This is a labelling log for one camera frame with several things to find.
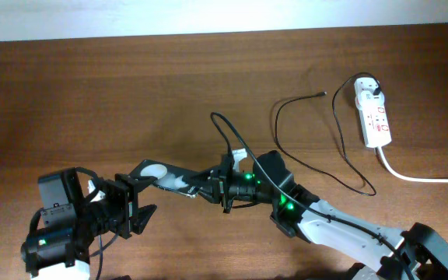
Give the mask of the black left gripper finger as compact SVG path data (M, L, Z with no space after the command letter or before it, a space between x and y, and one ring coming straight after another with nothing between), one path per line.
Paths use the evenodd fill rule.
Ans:
M156 209L156 205L146 205L139 208L136 215L132 217L132 232L142 234Z
M141 175L142 170L153 164L154 161L150 159L145 159L141 161L129 174L129 182L133 187L134 191L143 191L153 182L158 180L156 176L153 175Z

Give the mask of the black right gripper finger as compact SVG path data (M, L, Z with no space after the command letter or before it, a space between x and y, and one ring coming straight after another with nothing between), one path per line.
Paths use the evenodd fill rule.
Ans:
M220 203L220 194L219 192L215 194L213 187L201 187L198 194L211 204Z
M192 185L207 185L210 181L219 176L219 169L217 167L209 168L201 172L190 175L187 182Z

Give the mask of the black smartphone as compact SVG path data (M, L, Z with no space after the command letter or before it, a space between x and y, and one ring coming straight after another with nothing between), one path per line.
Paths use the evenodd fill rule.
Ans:
M191 184L189 180L197 174L193 170L146 159L133 170L132 176L155 177L156 180L152 183L154 187L189 198L196 198L199 187Z

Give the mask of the white power strip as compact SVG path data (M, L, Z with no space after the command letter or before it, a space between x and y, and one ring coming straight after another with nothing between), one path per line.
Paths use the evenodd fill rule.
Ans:
M359 118L367 148L383 147L391 143L392 138L385 106L359 109Z

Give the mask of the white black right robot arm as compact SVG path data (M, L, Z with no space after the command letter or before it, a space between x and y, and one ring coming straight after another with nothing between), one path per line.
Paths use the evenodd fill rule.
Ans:
M273 150L250 173L233 168L232 156L189 177L202 197L229 212L234 201L270 204L271 220L288 237L330 247L374 271L379 279L448 279L448 243L431 227L379 226L337 210L294 181Z

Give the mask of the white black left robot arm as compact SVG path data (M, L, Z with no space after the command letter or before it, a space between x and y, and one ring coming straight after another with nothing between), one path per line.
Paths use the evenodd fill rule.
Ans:
M103 234L142 234L157 207L139 206L138 195L155 181L122 173L104 179L81 166L39 177L43 206L20 249L26 273L31 279L88 279L91 258L102 258L110 246L101 242ZM91 252L94 241L99 248Z

